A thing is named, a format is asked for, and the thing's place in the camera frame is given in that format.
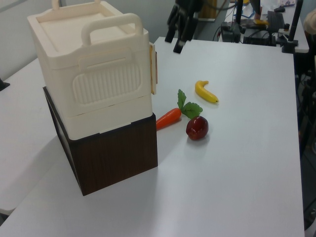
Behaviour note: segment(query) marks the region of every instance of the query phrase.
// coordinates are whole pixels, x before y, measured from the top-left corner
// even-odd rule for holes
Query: wood grain box
[[[79,140],[70,140],[46,89],[44,92],[74,175],[83,195],[157,167],[156,116]]]

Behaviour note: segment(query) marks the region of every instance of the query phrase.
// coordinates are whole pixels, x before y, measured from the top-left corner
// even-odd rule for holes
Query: toy carrot
[[[183,93],[183,91],[179,89],[178,108],[170,110],[168,113],[166,113],[156,121],[157,130],[180,121],[181,114],[186,115],[190,119],[200,115],[203,109],[196,103],[188,102],[187,104],[184,104],[186,98],[187,97]]]

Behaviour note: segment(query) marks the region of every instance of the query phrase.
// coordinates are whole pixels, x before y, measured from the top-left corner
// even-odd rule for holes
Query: yellow banana
[[[205,85],[208,84],[207,80],[198,80],[196,82],[196,93],[203,98],[204,100],[211,102],[211,103],[217,103],[218,99],[216,95],[212,94],[208,90],[204,88]]]

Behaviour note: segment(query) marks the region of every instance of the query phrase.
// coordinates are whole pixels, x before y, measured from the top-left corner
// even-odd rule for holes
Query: container handle
[[[51,5],[53,7],[53,10],[59,9],[59,0],[51,0]]]
[[[101,0],[94,0],[94,2],[100,3]],[[51,5],[52,5],[54,10],[58,10],[59,9],[59,0],[51,0]]]
[[[143,23],[139,16],[133,13],[127,13],[119,16],[109,16],[102,20],[96,20],[84,25],[81,31],[81,39],[83,46],[91,45],[91,32],[103,28],[109,28],[113,26],[120,26],[134,23],[135,34],[141,36],[144,32]]]

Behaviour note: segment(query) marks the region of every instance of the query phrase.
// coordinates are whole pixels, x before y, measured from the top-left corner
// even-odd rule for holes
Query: red apple
[[[186,132],[192,140],[201,139],[208,132],[208,121],[202,116],[196,116],[188,122]]]

